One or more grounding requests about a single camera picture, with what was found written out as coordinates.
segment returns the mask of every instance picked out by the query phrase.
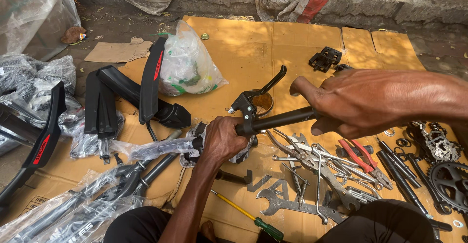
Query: red-handled pliers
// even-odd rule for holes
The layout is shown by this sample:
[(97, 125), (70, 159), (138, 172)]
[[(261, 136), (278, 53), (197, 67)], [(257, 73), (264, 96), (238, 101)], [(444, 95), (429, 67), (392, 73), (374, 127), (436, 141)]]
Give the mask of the red-handled pliers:
[(345, 140), (338, 140), (338, 142), (341, 144), (341, 146), (346, 150), (348, 155), (353, 159), (354, 162), (356, 162), (364, 171), (365, 174), (370, 174), (372, 177), (377, 179), (383, 187), (392, 190), (393, 186), (392, 183), (390, 182), (389, 178), (377, 167), (377, 162), (374, 161), (371, 157), (371, 155), (364, 149), (364, 147), (359, 144), (356, 140), (349, 140), (356, 149), (358, 149), (361, 154), (364, 157), (364, 160), (360, 160), (359, 157), (351, 150), (351, 147)]

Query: screwdriver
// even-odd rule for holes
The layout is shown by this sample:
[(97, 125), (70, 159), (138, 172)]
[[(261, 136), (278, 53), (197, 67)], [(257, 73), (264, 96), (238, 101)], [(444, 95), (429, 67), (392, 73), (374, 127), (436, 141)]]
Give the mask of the screwdriver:
[(244, 209), (240, 208), (237, 204), (234, 204), (233, 202), (231, 202), (229, 199), (225, 198), (225, 197), (224, 197), (223, 195), (221, 195), (220, 193), (215, 192), (213, 189), (211, 189), (211, 192), (213, 192), (217, 197), (223, 199), (226, 203), (232, 205), (232, 207), (234, 207), (235, 209), (239, 210), (242, 214), (244, 214), (244, 215), (246, 215), (247, 217), (249, 217), (251, 220), (254, 221), (254, 223), (255, 223), (255, 225), (256, 225), (257, 227), (263, 228), (263, 229), (265, 230), (265, 232), (268, 233), (269, 235), (271, 235), (274, 239), (276, 239), (276, 240), (278, 240), (278, 241), (283, 240), (283, 237), (284, 237), (283, 232), (279, 231), (278, 229), (276, 229), (276, 228), (273, 227), (272, 225), (263, 222), (263, 220), (262, 220), (260, 217), (255, 218), (254, 216), (252, 216), (251, 214), (249, 214), (247, 211), (245, 211)]

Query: cardboard sheet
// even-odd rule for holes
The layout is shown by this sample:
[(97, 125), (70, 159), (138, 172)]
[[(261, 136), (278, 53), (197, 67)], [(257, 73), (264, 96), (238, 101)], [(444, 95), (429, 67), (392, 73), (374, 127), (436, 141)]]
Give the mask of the cardboard sheet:
[[(169, 103), (179, 103), (191, 113), (192, 118), (201, 118), (205, 121), (211, 121), (219, 115), (227, 115), (226, 108), (231, 106), (242, 91), (263, 87), (277, 74), (281, 65), (285, 65), (288, 71), (286, 76), (270, 91), (274, 98), (274, 108), (271, 114), (306, 107), (308, 104), (303, 97), (289, 95), (289, 86), (299, 75), (305, 76), (316, 86), (331, 76), (333, 70), (326, 74), (314, 72), (308, 65), (309, 58), (320, 52), (324, 46), (341, 50), (343, 52), (341, 63), (355, 68), (424, 70), (405, 34), (384, 31), (370, 33), (366, 30), (340, 29), (312, 24), (245, 22), (188, 16), (185, 16), (184, 20), (199, 35), (207, 33), (210, 36), (203, 43), (230, 84), (206, 94), (183, 94), (177, 97), (160, 95), (160, 98)], [(145, 63), (146, 58), (136, 59), (120, 67), (119, 70), (133, 81), (140, 83)], [(120, 97), (116, 97), (116, 106), (126, 117), (124, 130), (119, 140), (134, 144), (151, 142), (146, 127), (138, 122), (137, 108)], [(236, 112), (234, 115), (240, 116), (241, 113)], [(310, 134), (313, 122), (297, 123), (282, 127), (281, 130), (286, 134), (302, 132), (309, 144), (320, 143), (330, 153), (335, 154), (335, 145), (341, 137), (333, 132), (313, 137)], [(152, 126), (159, 139), (165, 138), (169, 132), (172, 132), (154, 121)], [(443, 126), (448, 130), (448, 138), (456, 140), (452, 130), (447, 125)], [(379, 134), (379, 137), (393, 147), (395, 140), (404, 136), (402, 128), (395, 128), (395, 131), (394, 137), (384, 134)], [(294, 200), (296, 193), (290, 173), (280, 167), (279, 162), (271, 159), (273, 154), (285, 155), (273, 148), (265, 135), (260, 134), (258, 138), (259, 147), (251, 151), (245, 162), (241, 164), (226, 162), (221, 168), (239, 176), (251, 176), (253, 182), (248, 187), (243, 187), (215, 180), (213, 189), (249, 213), (261, 217), (283, 231), (285, 240), (292, 243), (314, 242), (336, 224), (330, 220), (329, 224), (324, 226), (316, 215), (291, 210), (279, 210), (273, 216), (260, 214), (261, 210), (268, 207), (268, 201), (265, 198), (255, 198), (260, 190), (273, 190), (279, 197), (288, 200)], [(375, 137), (361, 138), (358, 141), (362, 145), (370, 144), (376, 151), (378, 150)], [(27, 186), (15, 194), (9, 216), (3, 222), (12, 220), (26, 209), (32, 208), (32, 205), (37, 204), (35, 199), (39, 198), (39, 201), (41, 198), (48, 199), (76, 186), (89, 168), (103, 172), (115, 165), (114, 159), (111, 159), (110, 165), (103, 165), (98, 157), (74, 161), (69, 158), (69, 150), (70, 143), (59, 143), (48, 165), (38, 170), (28, 181)], [(415, 152), (416, 146), (413, 145), (405, 151)], [(375, 154), (372, 157), (381, 164)], [(161, 157), (151, 162), (148, 168), (151, 169), (160, 159)], [(460, 161), (467, 162), (464, 156), (460, 158)], [(423, 170), (428, 167), (425, 162), (419, 164)], [(191, 172), (191, 169), (183, 171), (178, 160), (172, 162), (147, 190), (146, 195), (149, 199), (147, 204), (161, 207), (166, 201), (171, 201), (176, 207), (190, 180)], [(314, 204), (317, 177), (303, 168), (299, 169), (298, 173), (311, 182), (305, 199), (307, 203)], [(351, 181), (348, 181), (347, 185), (364, 190), (363, 187)], [(384, 198), (403, 200), (395, 184), (394, 187), (392, 191), (383, 189), (379, 193)], [(449, 224), (452, 224), (453, 220), (464, 223), (463, 217), (456, 212), (448, 216), (439, 215), (433, 209), (430, 195), (424, 186), (415, 192), (436, 220)], [(202, 217), (202, 222), (206, 220), (213, 221), (217, 237), (233, 242), (253, 243), (259, 232), (258, 227), (249, 218), (213, 194), (208, 197)], [(441, 240), (459, 242), (463, 234), (466, 234), (466, 228), (453, 227), (453, 232), (441, 232)]]
[(149, 56), (149, 48), (153, 42), (143, 41), (143, 38), (132, 37), (130, 43), (99, 42), (85, 58), (89, 62), (123, 63), (141, 57)]

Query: black pants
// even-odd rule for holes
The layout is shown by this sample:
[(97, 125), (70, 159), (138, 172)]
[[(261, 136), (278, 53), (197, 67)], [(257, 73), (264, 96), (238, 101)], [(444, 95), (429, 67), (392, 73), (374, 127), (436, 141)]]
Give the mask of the black pants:
[[(130, 210), (111, 223), (104, 243), (155, 243), (170, 217), (171, 214), (152, 206)], [(196, 242), (211, 243), (200, 233)], [(317, 241), (338, 242), (433, 243), (434, 236), (430, 223), (418, 208), (406, 202), (382, 199), (362, 206)]]

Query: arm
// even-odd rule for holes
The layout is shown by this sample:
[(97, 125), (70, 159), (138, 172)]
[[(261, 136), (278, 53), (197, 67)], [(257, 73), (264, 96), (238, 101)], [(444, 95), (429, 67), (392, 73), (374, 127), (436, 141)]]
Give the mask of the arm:
[(203, 209), (218, 169), (247, 146), (248, 139), (237, 136), (235, 126), (242, 119), (217, 117), (206, 129), (205, 149), (192, 171), (177, 209), (174, 211), (160, 243), (193, 243)]
[(410, 121), (468, 125), (468, 83), (433, 72), (349, 70), (319, 88), (298, 77), (290, 94), (301, 94), (324, 115), (313, 124), (313, 135), (360, 138)]

